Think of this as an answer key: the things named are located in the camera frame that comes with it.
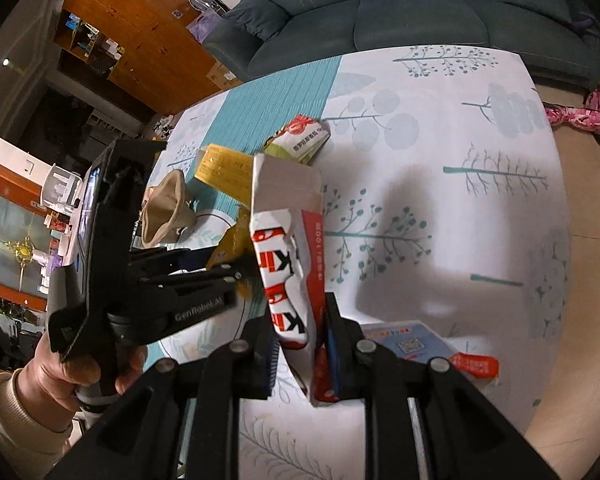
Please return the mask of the person's left hand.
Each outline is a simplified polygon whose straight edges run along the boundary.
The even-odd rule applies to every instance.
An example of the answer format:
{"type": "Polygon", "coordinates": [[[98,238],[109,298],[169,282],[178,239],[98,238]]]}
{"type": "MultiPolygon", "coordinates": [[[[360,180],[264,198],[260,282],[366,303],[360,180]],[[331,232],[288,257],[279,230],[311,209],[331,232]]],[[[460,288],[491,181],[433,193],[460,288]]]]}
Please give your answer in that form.
{"type": "Polygon", "coordinates": [[[100,367],[91,356],[62,362],[50,348],[45,332],[15,385],[20,404],[33,420],[50,431],[64,432],[80,409],[74,390],[94,385],[99,379],[100,367]]]}

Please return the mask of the beige sleeve forearm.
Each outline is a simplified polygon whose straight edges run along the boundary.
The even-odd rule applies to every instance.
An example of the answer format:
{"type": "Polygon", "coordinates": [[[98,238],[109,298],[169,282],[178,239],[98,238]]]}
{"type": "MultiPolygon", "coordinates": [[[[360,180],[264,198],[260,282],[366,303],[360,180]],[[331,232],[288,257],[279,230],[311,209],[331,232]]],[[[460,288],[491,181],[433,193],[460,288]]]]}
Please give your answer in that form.
{"type": "Polygon", "coordinates": [[[0,455],[20,479],[43,479],[62,457],[73,424],[54,431],[37,422],[17,392],[20,370],[0,374],[0,455]]]}

